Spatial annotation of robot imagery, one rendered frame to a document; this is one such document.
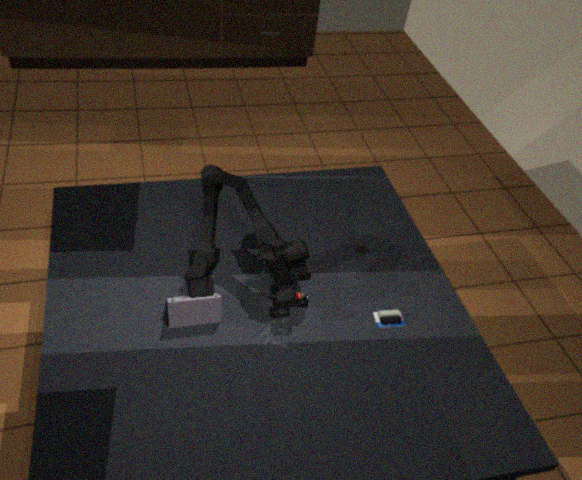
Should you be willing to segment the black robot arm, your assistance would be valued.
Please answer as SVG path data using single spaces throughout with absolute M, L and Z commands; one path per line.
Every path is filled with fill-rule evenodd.
M 211 280 L 213 269 L 220 262 L 220 248 L 216 249 L 215 233 L 217 222 L 218 199 L 223 185 L 234 187 L 249 214 L 257 241 L 262 246 L 284 246 L 259 250 L 257 262 L 265 261 L 269 270 L 277 272 L 286 266 L 290 269 L 292 284 L 297 281 L 310 280 L 311 269 L 305 259 L 309 259 L 309 252 L 303 237 L 286 242 L 273 225 L 264 216 L 247 180 L 241 176 L 224 172 L 214 165 L 207 165 L 201 172 L 204 191 L 203 216 L 201 239 L 197 247 L 193 264 L 187 270 L 191 281 L 191 298 L 213 296 L 214 282 Z M 285 258 L 284 256 L 285 255 Z

